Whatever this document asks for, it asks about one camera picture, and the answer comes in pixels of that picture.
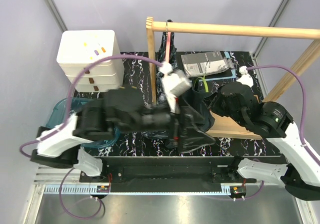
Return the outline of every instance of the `cable connector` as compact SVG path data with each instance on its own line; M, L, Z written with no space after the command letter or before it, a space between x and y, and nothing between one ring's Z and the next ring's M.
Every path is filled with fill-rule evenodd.
M239 72L240 72L241 75L247 74L248 73L247 66L241 66L239 68Z
M172 65L168 62L162 62L162 66L159 67L159 71L164 75L167 75L173 71Z
M237 79L237 82L242 83L243 85L248 85L250 88L254 85L254 80L252 79L252 77L250 76L250 74L248 74L248 70L246 66L241 66L239 68L239 72L241 74L241 77L239 79Z
M97 196L90 196L90 199L94 199L95 201L98 201L98 197Z

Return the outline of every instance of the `wooden frame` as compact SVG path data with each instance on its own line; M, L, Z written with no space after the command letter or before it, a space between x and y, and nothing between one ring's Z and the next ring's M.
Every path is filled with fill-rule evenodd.
M173 33L192 33L210 35L235 35L252 37L273 37L273 38L292 38L292 39L311 39L314 40L303 52L300 58L292 65L291 69L301 75L319 56L320 56L320 30L315 29L292 29L275 27L256 27L256 26L233 26L233 25L208 25L190 23L167 23L153 21L153 17L147 17L146 33L148 42L149 58L155 59L155 35L154 32ZM156 102L156 67L150 66L150 78L152 87L152 101ZM286 73L274 88L265 97L265 101L276 101L296 79ZM229 137L242 139L261 139L260 136L240 127L232 119L226 117L215 117L215 124L207 133L213 137Z

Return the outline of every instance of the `black mount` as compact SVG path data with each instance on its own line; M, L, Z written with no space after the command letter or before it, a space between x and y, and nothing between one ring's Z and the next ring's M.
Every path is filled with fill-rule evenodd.
M183 158L159 157L103 157L112 173L114 192L201 192L221 191L221 183L243 183L244 179L228 177L228 181L218 180L223 166L232 166L235 157L204 156ZM256 157L272 164L283 164L283 156ZM80 176L80 182L91 182L91 177Z
M244 178L237 172L242 156L235 156L227 167L215 167L212 169L213 181L219 183L242 183ZM248 179L248 183L255 183L256 179Z
M306 184L292 164L288 164L286 174L281 177L285 189L301 200L320 200L320 187Z
M41 133L47 130L50 130L50 128L40 126L36 134L37 137L40 137ZM77 157L78 157L79 149L80 149L80 146L75 146L69 150L66 150L60 156L55 158L38 155L37 149L34 149L31 153L30 161L41 164L41 165L46 165L52 168L68 169L68 168L72 168L74 164L78 163Z

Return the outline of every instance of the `dark fabric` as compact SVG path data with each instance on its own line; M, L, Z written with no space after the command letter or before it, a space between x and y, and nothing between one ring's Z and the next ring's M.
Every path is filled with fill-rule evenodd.
M177 49L175 47L175 35L174 33L171 33L170 38L170 56L169 56L169 63L172 65L172 68L178 69L178 64L176 61L176 53ZM163 32L162 34L162 40L161 45L159 48L159 52L157 55L157 60L159 62L163 62L166 57L166 45L167 44L167 35L166 32ZM163 77L163 74L161 72L157 72L156 74L156 94L157 94L157 104L163 103L167 101L165 97L164 90L162 88L161 84L161 78ZM200 123L196 123L198 128L204 132L208 131L214 124L214 118L210 114L210 111L206 108L205 104L202 102L202 100L208 96L210 96L212 93L205 93L197 91L194 86L192 86L191 89L186 91L182 96L185 98L185 100L195 109L197 110L201 116L204 117L204 120ZM149 131L149 132L142 132L142 134L149 139L167 139L168 138L168 132L167 131Z
M207 132L214 124L214 118L209 109L203 102L204 98L209 97L212 93L206 93L204 90L198 90L198 84L192 84L192 88L183 93L182 97L203 117L203 121L197 121L195 124L203 131Z

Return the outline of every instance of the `teal plastic basket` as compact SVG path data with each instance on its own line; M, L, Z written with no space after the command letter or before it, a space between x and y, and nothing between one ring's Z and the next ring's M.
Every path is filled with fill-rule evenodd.
M86 99L86 98L72 98L70 114L72 114L74 111L77 111L82 105L86 104L91 100L92 99ZM54 110L49 118L49 121L46 124L46 127L54 128L56 125L62 124L65 117L66 103L67 103L67 99L65 98L63 100L60 100L55 105L55 107L53 108ZM114 131L115 131L115 138L113 140L100 140L92 143L84 143L82 144L82 146L89 147L89 148L98 148L98 149L111 147L115 144L115 142L119 139L119 136L120 136L120 131L118 128L115 128Z

